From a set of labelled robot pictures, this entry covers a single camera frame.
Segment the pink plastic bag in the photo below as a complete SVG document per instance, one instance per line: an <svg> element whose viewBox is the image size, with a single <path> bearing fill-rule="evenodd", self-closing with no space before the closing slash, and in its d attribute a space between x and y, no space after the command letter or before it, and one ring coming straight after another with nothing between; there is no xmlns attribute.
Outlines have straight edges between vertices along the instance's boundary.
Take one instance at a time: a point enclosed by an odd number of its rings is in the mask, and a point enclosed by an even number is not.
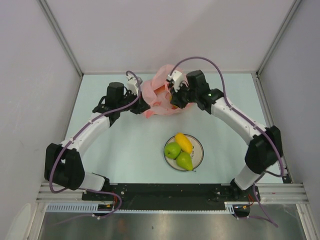
<svg viewBox="0 0 320 240"><path fill-rule="evenodd" d="M145 111L143 115L148 119L153 115L165 116L165 115L175 115L185 112L190 109L195 104L189 103L185 108L178 108L170 103L171 93L168 89L167 76L174 68L174 65L167 64L162 66L155 76L147 80L142 84L142 97L145 102L150 106L150 109ZM165 85L165 92L156 95L154 90Z"/></svg>

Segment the yellow fake fruit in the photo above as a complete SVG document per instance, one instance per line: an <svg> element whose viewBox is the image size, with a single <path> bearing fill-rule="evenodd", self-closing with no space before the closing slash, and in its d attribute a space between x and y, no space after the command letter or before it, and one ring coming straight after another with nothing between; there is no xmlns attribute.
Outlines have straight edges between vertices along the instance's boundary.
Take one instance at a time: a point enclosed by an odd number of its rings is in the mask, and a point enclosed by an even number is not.
<svg viewBox="0 0 320 240"><path fill-rule="evenodd" d="M183 152L191 154L193 151L193 145L190 140L181 132L177 133L174 137L175 142L180 146Z"/></svg>

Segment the white printed plate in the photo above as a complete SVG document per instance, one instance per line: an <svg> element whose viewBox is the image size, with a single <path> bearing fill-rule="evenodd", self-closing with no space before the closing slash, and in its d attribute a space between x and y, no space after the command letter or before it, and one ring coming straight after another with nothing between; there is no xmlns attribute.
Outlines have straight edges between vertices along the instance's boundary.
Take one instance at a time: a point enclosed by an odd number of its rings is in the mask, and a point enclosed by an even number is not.
<svg viewBox="0 0 320 240"><path fill-rule="evenodd" d="M202 144L200 143L200 141L198 139L196 139L195 137L189 135L189 134L184 134L192 143L193 146L193 150L192 153L190 154L191 158L192 158L192 163L193 163L193 168L194 170L202 163L203 158L204 158L204 148L202 146ZM172 143L175 142L175 136L171 137L165 144L165 146L168 143ZM180 172L187 172L187 171L183 171L180 167L177 166L176 164L176 159L171 159L165 156L164 154L164 149L163 149L163 156L165 161L167 162L167 164L172 167L173 169L180 171Z"/></svg>

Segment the green fake apple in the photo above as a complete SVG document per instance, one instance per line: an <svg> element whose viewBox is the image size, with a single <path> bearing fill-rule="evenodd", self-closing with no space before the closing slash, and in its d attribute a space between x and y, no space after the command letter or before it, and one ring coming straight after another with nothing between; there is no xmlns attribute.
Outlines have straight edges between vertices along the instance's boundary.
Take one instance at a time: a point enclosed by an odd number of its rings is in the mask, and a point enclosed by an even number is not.
<svg viewBox="0 0 320 240"><path fill-rule="evenodd" d="M170 142L164 147L164 155L169 159L176 159L181 153L181 147L176 142Z"/></svg>

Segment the green fake pear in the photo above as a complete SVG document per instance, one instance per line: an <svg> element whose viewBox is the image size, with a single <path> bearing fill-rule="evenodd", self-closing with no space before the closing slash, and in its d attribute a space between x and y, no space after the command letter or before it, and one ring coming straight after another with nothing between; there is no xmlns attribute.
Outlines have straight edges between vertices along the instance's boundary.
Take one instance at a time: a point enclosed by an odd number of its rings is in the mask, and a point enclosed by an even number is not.
<svg viewBox="0 0 320 240"><path fill-rule="evenodd" d="M191 155L187 152L181 152L175 159L176 164L183 171L195 172Z"/></svg>

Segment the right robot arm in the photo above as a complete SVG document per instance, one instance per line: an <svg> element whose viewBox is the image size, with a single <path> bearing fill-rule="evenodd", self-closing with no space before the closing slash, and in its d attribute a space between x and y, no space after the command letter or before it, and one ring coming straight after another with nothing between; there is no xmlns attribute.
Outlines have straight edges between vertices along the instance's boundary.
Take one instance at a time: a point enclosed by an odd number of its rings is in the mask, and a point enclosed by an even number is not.
<svg viewBox="0 0 320 240"><path fill-rule="evenodd" d="M200 110L222 120L247 144L245 165L230 183L230 194L235 200L242 201L247 197L253 184L276 162L280 165L280 174L284 173L279 128L259 124L238 110L225 93L210 88L201 70L189 72L186 76L175 70L167 76L166 81L171 104L183 109L187 104L195 103Z"/></svg>

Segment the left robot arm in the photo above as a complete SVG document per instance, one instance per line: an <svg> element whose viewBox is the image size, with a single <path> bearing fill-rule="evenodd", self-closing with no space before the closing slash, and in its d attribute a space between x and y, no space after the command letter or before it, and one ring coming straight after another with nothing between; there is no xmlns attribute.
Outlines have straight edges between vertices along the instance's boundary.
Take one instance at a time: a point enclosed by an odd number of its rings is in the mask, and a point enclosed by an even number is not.
<svg viewBox="0 0 320 240"><path fill-rule="evenodd" d="M56 192L53 185L57 184L63 190L91 190L100 200L110 196L108 179L85 171L82 156L122 112L140 115L150 108L143 99L141 84L139 77L131 78L126 85L121 82L110 83L106 95L99 100L85 125L74 136L59 144L51 143L46 148L44 178L53 193Z"/></svg>

